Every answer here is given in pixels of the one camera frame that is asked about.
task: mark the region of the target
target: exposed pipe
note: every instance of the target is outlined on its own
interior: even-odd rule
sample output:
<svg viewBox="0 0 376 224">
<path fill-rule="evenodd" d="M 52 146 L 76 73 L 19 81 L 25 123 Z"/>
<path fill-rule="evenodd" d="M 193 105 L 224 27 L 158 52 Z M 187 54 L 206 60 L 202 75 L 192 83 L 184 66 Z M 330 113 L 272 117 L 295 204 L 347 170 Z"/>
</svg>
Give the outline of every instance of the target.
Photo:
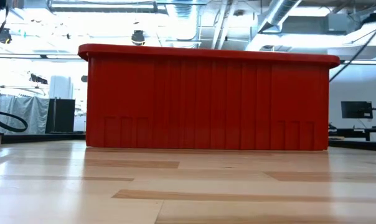
<svg viewBox="0 0 376 224">
<path fill-rule="evenodd" d="M 227 20 L 225 21 L 224 27 L 223 27 L 223 32 L 221 33 L 221 38 L 220 38 L 220 43 L 218 49 L 221 50 L 224 44 L 225 37 L 227 36 L 228 33 L 228 28 L 230 27 L 230 22 L 231 18 L 233 16 L 233 13 L 235 12 L 235 8 L 237 6 L 238 0 L 232 0 L 231 6 L 230 6 L 230 11 L 228 13 Z"/>
<path fill-rule="evenodd" d="M 274 26 L 282 25 L 290 10 L 300 4 L 302 0 L 272 0 L 268 14 L 258 31 L 262 32 Z"/>
<path fill-rule="evenodd" d="M 219 38 L 221 26 L 223 25 L 223 21 L 224 21 L 225 10 L 227 8 L 227 3 L 228 3 L 228 0 L 222 0 L 221 2 L 221 9 L 220 9 L 220 14 L 219 14 L 220 17 L 219 17 L 219 21 L 217 21 L 217 24 L 215 26 L 214 36 L 213 36 L 213 41 L 212 41 L 212 49 L 215 48 L 215 44 L 217 43 L 217 39 Z"/>
<path fill-rule="evenodd" d="M 204 8 L 202 8 L 200 10 L 200 14 L 199 14 L 199 35 L 198 35 L 198 40 L 200 41 L 200 38 L 202 37 L 202 16 L 203 16 L 203 11 L 204 11 Z"/>
<path fill-rule="evenodd" d="M 166 9 L 174 22 L 175 38 L 177 40 L 196 40 L 199 6 L 193 4 L 174 4 L 167 5 Z M 187 42 L 176 42 L 173 44 L 175 47 L 194 48 L 197 44 Z"/>
</svg>

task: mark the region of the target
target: white wall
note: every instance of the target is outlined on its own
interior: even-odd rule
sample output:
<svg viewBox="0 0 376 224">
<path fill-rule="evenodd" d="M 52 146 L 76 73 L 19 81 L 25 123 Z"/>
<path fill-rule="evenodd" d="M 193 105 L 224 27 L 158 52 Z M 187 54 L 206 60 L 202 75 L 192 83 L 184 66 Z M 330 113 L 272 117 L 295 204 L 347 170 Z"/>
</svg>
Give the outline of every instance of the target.
<svg viewBox="0 0 376 224">
<path fill-rule="evenodd" d="M 51 76 L 50 80 L 50 98 L 72 99 L 73 83 L 72 78 L 63 75 Z"/>
<path fill-rule="evenodd" d="M 331 70 L 330 77 L 340 68 Z M 349 65 L 329 87 L 329 122 L 337 128 L 351 128 L 353 125 L 363 128 L 358 119 L 342 119 L 341 101 L 371 101 L 372 106 L 376 107 L 376 65 Z M 376 111 L 373 120 L 361 121 L 367 128 L 376 126 Z M 371 141 L 376 141 L 376 133 L 372 134 Z"/>
<path fill-rule="evenodd" d="M 86 115 L 75 115 L 73 131 L 86 131 Z"/>
</svg>

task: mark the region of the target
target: ventilation duct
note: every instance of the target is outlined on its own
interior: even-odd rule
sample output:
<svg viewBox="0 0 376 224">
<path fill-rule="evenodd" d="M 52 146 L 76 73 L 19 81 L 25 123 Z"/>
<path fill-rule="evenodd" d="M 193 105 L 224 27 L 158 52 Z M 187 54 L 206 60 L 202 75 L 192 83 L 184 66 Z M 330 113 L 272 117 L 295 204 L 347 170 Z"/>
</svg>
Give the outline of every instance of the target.
<svg viewBox="0 0 376 224">
<path fill-rule="evenodd" d="M 288 17 L 290 10 L 300 4 L 301 0 L 272 0 L 270 9 L 258 28 L 258 32 L 263 32 L 269 28 L 275 27 L 277 32 L 281 30 L 282 23 Z"/>
<path fill-rule="evenodd" d="M 269 12 L 271 16 L 268 17 L 266 13 L 263 22 L 260 23 L 262 26 L 253 27 L 253 33 L 256 33 L 259 27 L 265 30 L 264 24 L 268 21 L 276 21 L 276 19 L 272 19 L 272 8 Z M 283 27 L 279 27 L 280 30 L 277 34 L 272 34 L 271 30 L 274 27 L 267 29 L 262 34 L 257 34 L 248 44 L 246 50 L 257 51 L 265 45 L 294 48 L 358 47 L 364 45 L 370 34 L 376 30 L 376 14 L 374 13 L 376 13 L 376 6 L 349 15 L 329 13 L 323 17 L 288 17 L 286 16 L 288 13 L 286 13 L 286 18 L 282 20 Z M 369 46 L 376 46 L 376 37 L 369 43 Z"/>
<path fill-rule="evenodd" d="M 195 48 L 197 44 L 192 44 L 190 40 L 196 40 L 199 6 L 194 4 L 178 4 L 185 0 L 175 0 L 175 4 L 167 5 L 167 12 L 174 27 L 174 37 L 182 42 L 173 43 L 174 47 Z"/>
</svg>

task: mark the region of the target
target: light fixture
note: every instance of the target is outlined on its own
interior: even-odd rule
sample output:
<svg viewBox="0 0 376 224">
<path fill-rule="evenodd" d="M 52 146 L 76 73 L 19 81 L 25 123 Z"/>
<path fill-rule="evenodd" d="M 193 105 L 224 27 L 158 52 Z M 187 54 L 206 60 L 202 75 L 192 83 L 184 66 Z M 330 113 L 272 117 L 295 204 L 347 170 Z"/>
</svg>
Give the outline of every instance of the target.
<svg viewBox="0 0 376 224">
<path fill-rule="evenodd" d="M 32 54 L 0 54 L 0 58 L 30 59 L 30 58 L 40 58 L 40 55 L 32 55 Z"/>
<path fill-rule="evenodd" d="M 349 63 L 349 60 L 342 60 L 341 64 Z M 351 62 L 352 65 L 376 65 L 376 60 L 354 60 Z"/>
<path fill-rule="evenodd" d="M 341 35 L 285 34 L 280 36 L 279 43 L 276 45 L 312 49 L 341 47 L 343 37 Z"/>
<path fill-rule="evenodd" d="M 81 58 L 78 55 L 47 55 L 49 59 L 77 59 L 80 60 Z"/>
</svg>

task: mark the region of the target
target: plastic bin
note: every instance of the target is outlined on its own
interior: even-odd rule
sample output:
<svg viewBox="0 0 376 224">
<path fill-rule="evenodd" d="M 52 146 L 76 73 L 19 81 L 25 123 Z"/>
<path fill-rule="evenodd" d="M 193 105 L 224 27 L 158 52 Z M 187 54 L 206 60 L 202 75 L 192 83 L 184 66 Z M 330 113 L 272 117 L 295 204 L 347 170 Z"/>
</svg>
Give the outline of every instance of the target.
<svg viewBox="0 0 376 224">
<path fill-rule="evenodd" d="M 325 150 L 331 55 L 86 44 L 87 146 Z"/>
</svg>

